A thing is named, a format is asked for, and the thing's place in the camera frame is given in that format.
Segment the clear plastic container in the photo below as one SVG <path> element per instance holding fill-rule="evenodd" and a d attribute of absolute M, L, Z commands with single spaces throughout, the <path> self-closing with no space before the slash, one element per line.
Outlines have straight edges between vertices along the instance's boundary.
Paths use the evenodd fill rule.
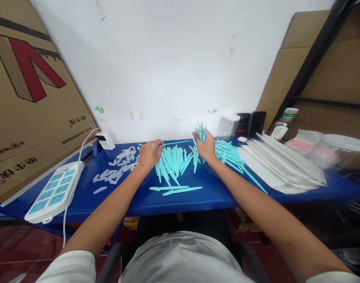
<path fill-rule="evenodd" d="M 359 155 L 359 139 L 326 134 L 306 158 L 321 169 L 338 172 L 346 168 Z"/>
<path fill-rule="evenodd" d="M 231 141 L 235 135 L 239 121 L 240 116 L 238 115 L 224 115 L 219 126 L 219 138 L 225 141 Z"/>

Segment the bottle label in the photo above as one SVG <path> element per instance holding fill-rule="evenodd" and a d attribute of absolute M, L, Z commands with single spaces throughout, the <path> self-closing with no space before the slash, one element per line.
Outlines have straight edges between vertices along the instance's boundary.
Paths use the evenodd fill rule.
<path fill-rule="evenodd" d="M 270 136 L 275 140 L 281 140 L 287 131 L 288 128 L 285 126 L 276 126 Z"/>
<path fill-rule="evenodd" d="M 294 119 L 295 115 L 289 115 L 289 114 L 282 114 L 281 116 L 281 121 L 284 121 L 284 122 L 291 122 L 293 119 Z"/>

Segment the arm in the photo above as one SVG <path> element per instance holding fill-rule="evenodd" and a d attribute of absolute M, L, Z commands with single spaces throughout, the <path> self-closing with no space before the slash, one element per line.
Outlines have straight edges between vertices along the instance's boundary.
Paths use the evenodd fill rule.
<path fill-rule="evenodd" d="M 200 156 L 215 170 L 242 209 L 281 252 L 298 282 L 328 271 L 350 272 L 317 237 L 283 206 L 219 161 L 214 137 L 193 132 Z"/>
<path fill-rule="evenodd" d="M 58 256 L 73 250 L 86 250 L 98 256 L 125 216 L 138 187 L 159 161 L 164 146 L 162 140 L 142 146 L 139 164 L 76 230 Z"/>

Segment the charger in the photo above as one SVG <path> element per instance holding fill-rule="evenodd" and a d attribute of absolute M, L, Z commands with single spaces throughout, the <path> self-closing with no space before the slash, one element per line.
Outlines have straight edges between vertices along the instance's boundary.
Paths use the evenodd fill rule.
<path fill-rule="evenodd" d="M 112 138 L 110 137 L 110 135 L 107 132 L 102 132 L 102 131 L 98 132 L 96 134 L 96 138 L 100 142 L 100 145 L 102 146 L 103 149 L 106 149 L 106 150 L 115 149 L 116 146 L 114 145 Z"/>

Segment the person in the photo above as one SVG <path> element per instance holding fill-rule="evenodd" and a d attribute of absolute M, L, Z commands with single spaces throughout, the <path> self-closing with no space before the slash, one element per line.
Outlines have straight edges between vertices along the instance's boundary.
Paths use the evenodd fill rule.
<path fill-rule="evenodd" d="M 199 155 L 277 247 L 298 282 L 360 282 L 360 277 L 290 212 L 219 161 L 209 131 L 203 143 L 196 132 L 193 136 Z M 141 147 L 139 164 L 79 227 L 37 282 L 95 282 L 95 258 L 123 220 L 164 146 L 162 140 L 156 140 Z M 253 282 L 219 240 L 191 231 L 164 233 L 144 242 L 120 277 L 122 283 L 221 281 Z"/>

